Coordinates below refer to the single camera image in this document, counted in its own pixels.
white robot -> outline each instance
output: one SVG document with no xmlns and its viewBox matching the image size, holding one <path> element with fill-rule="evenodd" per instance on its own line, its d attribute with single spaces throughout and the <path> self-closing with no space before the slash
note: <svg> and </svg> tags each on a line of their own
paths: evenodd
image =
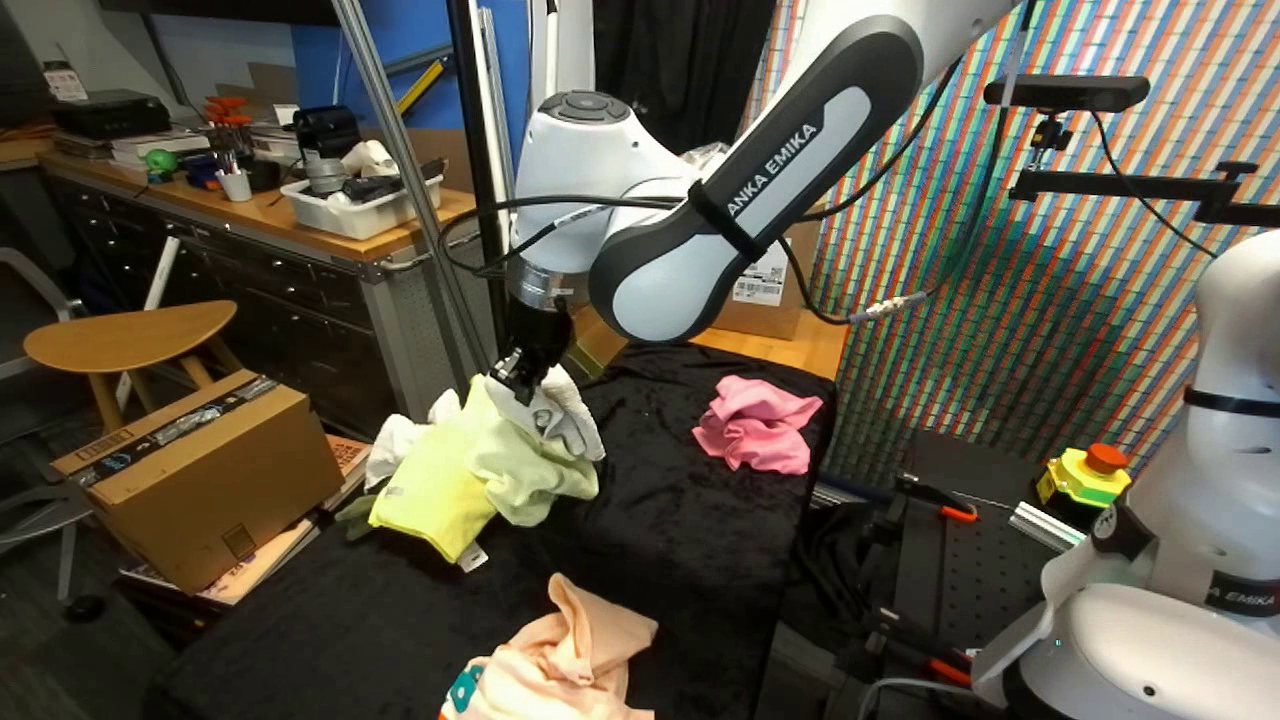
<svg viewBox="0 0 1280 720">
<path fill-rule="evenodd" d="M 826 193 L 1013 0 L 813 0 L 798 66 L 707 169 L 660 146 L 609 94 L 530 114 L 508 276 L 513 364 L 530 393 L 590 295 L 624 335 L 700 331 L 726 284 Z M 570 197 L 671 197 L 599 207 Z M 1044 569 L 1044 602 L 977 655 L 977 694 L 1013 716 L 1268 716 L 1280 689 L 1280 234 L 1198 284 L 1204 357 L 1185 428 L 1097 541 Z"/>
</svg>

black table surface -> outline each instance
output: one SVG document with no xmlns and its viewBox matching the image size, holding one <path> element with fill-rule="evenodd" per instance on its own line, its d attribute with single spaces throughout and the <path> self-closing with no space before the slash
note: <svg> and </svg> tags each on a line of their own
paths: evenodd
<svg viewBox="0 0 1280 720">
<path fill-rule="evenodd" d="M 807 478 L 726 473 L 694 446 L 693 422 L 721 375 L 822 394 L 804 428 L 822 446 L 826 381 L 703 348 L 637 348 L 584 388 L 609 445 L 597 499 L 561 499 L 530 532 L 493 519 L 487 562 L 470 575 L 440 569 L 428 544 L 346 544 L 326 527 L 154 681 L 148 716 L 436 716 L 470 655 L 551 612 L 551 573 L 660 619 L 633 661 L 637 707 L 752 716 Z"/>
</svg>

wooden stool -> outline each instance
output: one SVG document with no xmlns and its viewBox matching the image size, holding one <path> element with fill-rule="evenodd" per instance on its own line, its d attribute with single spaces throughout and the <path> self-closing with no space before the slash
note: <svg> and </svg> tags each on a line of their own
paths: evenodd
<svg viewBox="0 0 1280 720">
<path fill-rule="evenodd" d="M 122 404 L 110 394 L 110 375 L 128 375 L 142 409 L 154 409 L 142 373 L 181 364 L 195 388 L 211 385 L 201 348 L 211 348 L 224 367 L 238 367 L 218 331 L 230 324 L 230 299 L 172 302 L 152 310 L 110 310 L 28 331 L 23 351 L 54 373 L 87 375 L 103 428 L 122 422 Z"/>
</svg>

pink cloth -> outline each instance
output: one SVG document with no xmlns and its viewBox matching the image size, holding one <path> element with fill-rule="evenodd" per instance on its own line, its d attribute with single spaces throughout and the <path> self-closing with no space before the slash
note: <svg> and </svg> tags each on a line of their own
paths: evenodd
<svg viewBox="0 0 1280 720">
<path fill-rule="evenodd" d="M 627 707 L 627 661 L 650 642 L 654 619 L 561 573 L 546 597 L 551 616 L 524 625 L 451 681 L 440 720 L 650 720 Z"/>
<path fill-rule="evenodd" d="M 755 466 L 776 475 L 807 475 L 813 450 L 798 428 L 822 409 L 818 394 L 792 394 L 776 385 L 723 375 L 717 399 L 693 428 L 707 456 L 726 466 Z"/>
</svg>

beige towel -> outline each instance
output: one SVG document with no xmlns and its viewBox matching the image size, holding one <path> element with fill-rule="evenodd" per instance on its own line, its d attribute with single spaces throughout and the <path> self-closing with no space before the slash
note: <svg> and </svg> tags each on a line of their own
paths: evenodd
<svg viewBox="0 0 1280 720">
<path fill-rule="evenodd" d="M 650 642 L 654 619 L 561 573 L 546 597 L 551 616 L 524 625 L 455 674 L 440 720 L 650 720 L 627 707 L 627 661 Z"/>
</svg>

